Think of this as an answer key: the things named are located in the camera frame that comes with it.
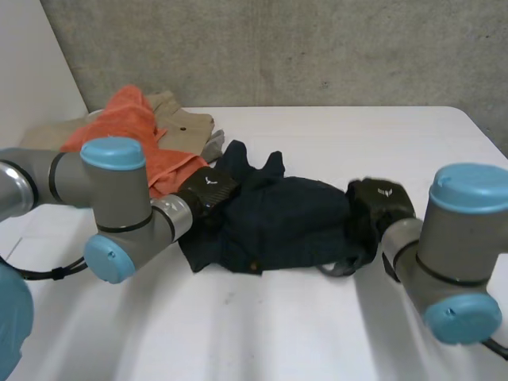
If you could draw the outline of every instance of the gray wall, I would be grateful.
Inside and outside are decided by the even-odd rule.
[[[42,0],[90,110],[447,105],[508,154],[508,0]]]

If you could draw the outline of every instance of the table surface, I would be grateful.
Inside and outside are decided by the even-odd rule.
[[[440,167],[508,168],[462,111],[448,107],[190,109],[214,116],[252,164],[280,150],[288,175],[345,188],[363,176],[400,182],[423,217]],[[95,233],[89,210],[42,206],[0,225],[0,252],[49,269],[81,256]],[[508,262],[489,285],[508,311]],[[33,333],[10,381],[477,380],[506,379],[506,363],[479,345],[437,343],[379,257],[347,279],[314,268],[193,275],[178,245],[121,285],[90,271],[30,283]],[[497,338],[508,344],[508,323]]]

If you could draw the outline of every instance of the orange towel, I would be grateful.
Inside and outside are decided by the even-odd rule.
[[[141,90],[129,85],[111,98],[95,121],[77,129],[60,151],[78,152],[83,144],[99,137],[133,138],[141,143],[146,157],[150,196],[160,198],[176,192],[190,175],[207,165],[195,154],[160,149],[157,141],[165,133],[157,128],[152,107]]]

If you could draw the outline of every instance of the blue joint cap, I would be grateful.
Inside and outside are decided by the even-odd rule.
[[[146,164],[141,144],[128,137],[103,137],[85,143],[81,159],[110,171],[132,171]]]
[[[85,262],[93,273],[106,282],[123,282],[136,272],[133,261],[111,239],[96,234],[85,245]]]
[[[463,214],[508,210],[508,171],[486,164],[452,164],[436,173],[430,200]]]
[[[488,294],[462,294],[431,305],[423,314],[433,335],[445,344],[475,344],[499,328],[502,314]]]
[[[32,332],[33,299],[25,281],[0,264],[0,380],[9,377],[21,359],[21,346]]]

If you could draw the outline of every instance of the dark navy garment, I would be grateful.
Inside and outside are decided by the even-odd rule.
[[[215,168],[233,177],[240,190],[179,239],[192,271],[211,263],[232,272],[261,274],[370,261],[344,234],[349,215],[344,192],[320,181],[284,177],[281,152],[273,152],[257,170],[247,161],[245,145],[233,141]]]

